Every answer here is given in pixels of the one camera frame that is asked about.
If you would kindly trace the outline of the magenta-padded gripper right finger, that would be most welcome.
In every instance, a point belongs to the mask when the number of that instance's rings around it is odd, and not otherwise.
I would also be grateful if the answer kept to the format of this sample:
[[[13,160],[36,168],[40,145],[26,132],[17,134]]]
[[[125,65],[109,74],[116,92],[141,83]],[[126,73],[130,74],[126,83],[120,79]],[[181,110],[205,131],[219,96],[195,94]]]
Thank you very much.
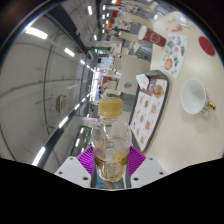
[[[166,175],[165,170],[155,159],[146,157],[133,146],[130,147],[125,174],[127,188],[140,188]]]

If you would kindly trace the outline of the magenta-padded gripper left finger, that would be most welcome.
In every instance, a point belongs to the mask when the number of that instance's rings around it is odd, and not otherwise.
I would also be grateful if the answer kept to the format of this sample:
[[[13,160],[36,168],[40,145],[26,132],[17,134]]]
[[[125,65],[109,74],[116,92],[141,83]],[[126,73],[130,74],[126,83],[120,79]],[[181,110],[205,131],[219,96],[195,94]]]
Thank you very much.
[[[94,188],[97,182],[93,149],[85,149],[77,157],[69,156],[55,172],[67,181],[84,188]]]

